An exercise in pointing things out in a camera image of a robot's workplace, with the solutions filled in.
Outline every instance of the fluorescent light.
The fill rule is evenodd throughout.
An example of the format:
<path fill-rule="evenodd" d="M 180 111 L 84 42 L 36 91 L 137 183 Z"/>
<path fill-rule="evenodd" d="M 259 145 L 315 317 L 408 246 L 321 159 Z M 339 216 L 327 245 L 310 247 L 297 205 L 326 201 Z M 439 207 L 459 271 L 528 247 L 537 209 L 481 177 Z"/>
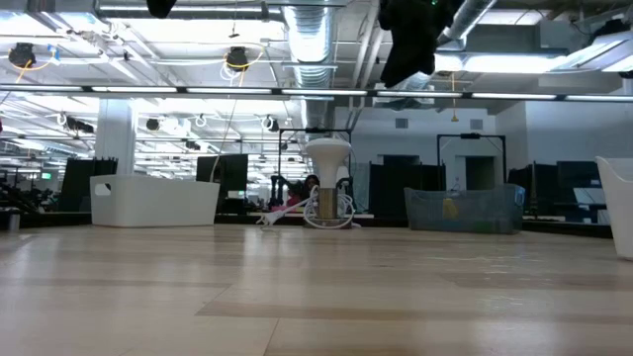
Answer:
<path fill-rule="evenodd" d="M 563 61 L 554 68 L 554 70 L 580 68 L 593 59 L 612 50 L 616 46 L 621 45 L 623 42 L 624 41 L 614 41 L 608 44 L 592 44 L 586 48 L 577 50 L 565 57 Z"/>
<path fill-rule="evenodd" d="M 71 85 L 17 85 L 17 84 L 0 84 L 0 90 L 15 91 L 83 91 L 80 86 Z"/>
<path fill-rule="evenodd" d="M 36 149 L 36 150 L 45 150 L 46 147 L 44 147 L 43 144 L 37 143 L 37 142 L 33 142 L 31 140 L 28 139 L 16 139 L 16 143 L 17 145 L 19 145 L 20 147 L 23 148 L 28 148 L 28 149 Z"/>
<path fill-rule="evenodd" d="M 34 134 L 25 134 L 25 135 L 21 135 L 21 136 L 3 136 L 3 138 L 7 138 L 7 139 L 16 139 L 16 138 L 23 138 L 23 139 L 57 139 L 57 140 L 74 140 L 76 139 L 75 137 L 71 137 L 71 136 L 46 136 L 46 135 L 34 135 Z M 94 139 L 95 136 L 89 136 L 89 137 L 81 137 L 80 139 Z"/>
<path fill-rule="evenodd" d="M 244 143 L 279 143 L 279 140 L 277 140 L 277 139 L 247 138 L 247 139 L 243 139 L 242 142 L 244 142 Z"/>
<path fill-rule="evenodd" d="M 96 92 L 135 92 L 135 93 L 175 93 L 177 90 L 174 87 L 92 87 L 92 90 Z"/>
<path fill-rule="evenodd" d="M 435 71 L 461 71 L 463 68 L 462 58 L 457 55 L 435 55 Z"/>
<path fill-rule="evenodd" d="M 23 130 L 14 128 L 14 127 L 10 127 L 10 126 L 3 126 L 2 127 L 3 131 L 5 133 L 13 133 L 13 134 L 26 134 Z"/>
<path fill-rule="evenodd" d="M 146 6 L 100 6 L 101 11 L 148 11 Z"/>
<path fill-rule="evenodd" d="M 431 91 L 390 91 L 381 90 L 376 93 L 382 97 L 407 97 L 407 98 L 461 98 L 462 93 L 431 92 Z"/>
<path fill-rule="evenodd" d="M 100 6 L 99 11 L 148 11 L 146 6 Z M 218 12 L 253 12 L 253 11 L 261 11 L 259 7 L 224 7 L 224 6 L 182 6 L 176 5 L 171 11 L 173 12 L 210 12 L 210 11 L 218 11 Z M 270 13 L 278 14 L 279 10 L 270 9 Z"/>
<path fill-rule="evenodd" d="M 568 95 L 565 100 L 578 102 L 633 103 L 633 96 L 624 95 Z"/>
<path fill-rule="evenodd" d="M 628 72 L 628 71 L 631 71 L 631 70 L 633 70 L 633 55 L 629 56 L 628 58 L 624 58 L 624 59 L 620 60 L 619 62 L 611 65 L 610 67 L 607 67 L 603 71 L 606 71 L 606 72 Z"/>
<path fill-rule="evenodd" d="M 473 93 L 475 99 L 510 99 L 510 100 L 554 100 L 551 94 L 504 94 L 504 93 Z"/>
<path fill-rule="evenodd" d="M 270 89 L 255 88 L 187 88 L 192 94 L 271 94 Z"/>
<path fill-rule="evenodd" d="M 479 73 L 540 74 L 551 70 L 562 57 L 535 55 L 475 55 L 464 64 L 464 70 Z"/>
<path fill-rule="evenodd" d="M 282 89 L 286 95 L 345 95 L 365 96 L 367 90 L 330 90 L 330 89 Z"/>

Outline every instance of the white plastic bin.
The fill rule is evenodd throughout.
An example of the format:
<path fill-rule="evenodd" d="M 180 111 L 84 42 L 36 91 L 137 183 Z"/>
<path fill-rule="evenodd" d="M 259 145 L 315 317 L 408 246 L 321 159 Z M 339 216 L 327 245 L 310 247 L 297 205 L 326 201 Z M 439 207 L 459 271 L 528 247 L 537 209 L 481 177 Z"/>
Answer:
<path fill-rule="evenodd" d="M 633 260 L 633 158 L 596 157 L 617 255 Z"/>
<path fill-rule="evenodd" d="M 220 185 L 138 175 L 90 178 L 92 224 L 116 227 L 213 225 Z"/>

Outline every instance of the black monitor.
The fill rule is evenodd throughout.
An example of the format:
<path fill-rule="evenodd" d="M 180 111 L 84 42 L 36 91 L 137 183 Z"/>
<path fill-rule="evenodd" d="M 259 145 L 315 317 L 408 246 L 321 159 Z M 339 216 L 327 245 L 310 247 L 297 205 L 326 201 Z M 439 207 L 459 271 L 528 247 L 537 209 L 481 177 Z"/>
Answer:
<path fill-rule="evenodd" d="M 597 164 L 592 161 L 559 161 L 558 181 L 561 188 L 601 188 Z"/>
<path fill-rule="evenodd" d="M 198 157 L 196 181 L 211 182 L 211 171 L 216 157 Z M 248 183 L 248 154 L 228 154 L 220 157 L 214 182 L 220 183 L 225 192 L 245 191 Z"/>

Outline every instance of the column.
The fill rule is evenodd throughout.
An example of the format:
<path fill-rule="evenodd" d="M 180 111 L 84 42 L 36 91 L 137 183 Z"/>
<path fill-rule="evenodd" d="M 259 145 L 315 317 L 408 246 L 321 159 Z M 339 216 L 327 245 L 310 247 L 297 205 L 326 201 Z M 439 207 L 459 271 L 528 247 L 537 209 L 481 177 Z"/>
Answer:
<path fill-rule="evenodd" d="M 95 157 L 118 158 L 117 174 L 134 174 L 138 117 L 127 99 L 101 99 Z"/>

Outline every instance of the ceiling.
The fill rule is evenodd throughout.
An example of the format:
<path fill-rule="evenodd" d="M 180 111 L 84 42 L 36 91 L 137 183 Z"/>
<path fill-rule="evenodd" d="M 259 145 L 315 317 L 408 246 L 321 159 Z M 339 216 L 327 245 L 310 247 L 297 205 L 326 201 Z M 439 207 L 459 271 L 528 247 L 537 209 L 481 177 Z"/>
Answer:
<path fill-rule="evenodd" d="M 222 6 L 231 8 L 226 5 L 226 1 L 222 3 Z M 482 53 L 564 57 L 587 45 L 589 38 L 585 32 L 603 24 L 603 21 L 587 23 L 582 30 L 579 26 L 570 25 L 571 20 L 592 19 L 593 16 L 622 9 L 630 4 L 629 1 L 586 0 L 581 10 L 576 3 L 499 0 L 469 35 L 465 51 L 443 50 L 440 54 L 458 58 L 461 63 L 467 63 L 470 58 Z M 356 0 L 335 9 L 334 53 L 330 60 L 335 65 L 331 81 L 334 88 L 353 87 L 356 57 L 361 49 L 360 39 L 371 6 L 371 1 Z M 296 86 L 287 29 L 279 22 L 124 18 L 95 22 L 87 21 L 85 17 L 65 17 L 64 20 L 65 23 L 60 24 L 31 13 L 0 11 L 0 53 L 7 53 L 0 54 L 0 82 L 13 83 L 20 77 L 20 83 L 25 84 Z M 372 41 L 378 33 L 377 26 L 373 33 Z M 21 68 L 14 67 L 7 59 L 8 52 L 17 42 L 35 45 L 37 63 L 34 68 L 41 67 L 41 70 L 24 72 L 21 77 Z M 246 47 L 248 59 L 253 63 L 242 76 L 231 79 L 230 70 L 226 70 L 224 55 L 234 46 Z M 385 33 L 375 60 L 369 60 L 371 58 L 368 50 L 362 63 L 365 70 L 371 70 L 368 87 L 373 87 L 380 81 L 380 73 L 391 46 L 391 34 Z M 56 54 L 52 54 L 52 49 L 56 50 Z M 466 71 L 458 68 L 455 72 L 434 75 L 430 85 L 435 90 L 448 91 L 609 93 L 621 85 L 621 80 L 616 73 L 601 71 L 517 74 Z M 5 94 L 0 93 L 0 100 Z M 133 99 L 132 105 L 139 115 L 136 170 L 183 179 L 195 174 L 193 167 L 196 155 L 220 151 L 245 152 L 252 154 L 253 181 L 264 183 L 275 170 L 277 144 L 274 140 L 278 138 L 277 133 L 264 129 L 264 119 L 277 120 L 282 129 L 301 129 L 305 125 L 300 100 L 143 98 Z M 488 115 L 494 115 L 507 103 L 486 100 L 453 103 L 452 100 L 436 100 L 427 105 L 426 109 L 442 112 L 453 105 L 458 108 L 485 109 Z M 64 121 L 62 113 L 98 129 L 99 98 L 96 97 L 13 93 L 7 95 L 0 110 L 5 133 L 60 137 L 76 135 L 77 133 L 70 133 L 59 124 Z M 364 133 L 375 134 L 380 131 L 380 125 L 371 125 L 371 120 L 365 119 L 377 117 L 374 115 L 376 113 L 372 114 L 372 110 L 379 109 L 367 107 L 359 118 L 359 128 Z M 390 111 L 381 110 L 383 111 L 380 113 L 384 115 L 392 115 Z M 169 125 L 173 126 L 173 130 L 151 132 L 145 127 L 148 119 L 158 119 L 165 123 L 170 120 Z M 344 122 L 337 120 L 336 124 L 341 128 L 345 125 Z M 209 143 L 201 151 L 192 151 L 179 141 L 151 141 L 153 137 L 179 134 L 188 135 L 191 139 L 222 139 L 225 133 L 232 141 L 224 144 Z M 234 142 L 236 138 L 241 138 L 244 142 L 266 139 L 270 143 L 239 144 Z M 295 138 L 302 141 L 300 134 Z M 93 154 L 94 141 L 91 138 L 25 141 L 27 140 L 3 141 L 5 154 L 0 163 L 4 167 L 23 166 L 26 169 L 27 166 L 59 166 L 57 161 L 63 161 L 69 154 L 86 157 Z M 284 153 L 295 160 L 289 162 L 287 168 L 296 172 L 293 177 L 297 178 L 311 171 L 309 161 L 302 160 L 300 153 L 301 146 L 293 143 Z M 9 157 L 25 154 L 48 158 L 27 160 Z"/>

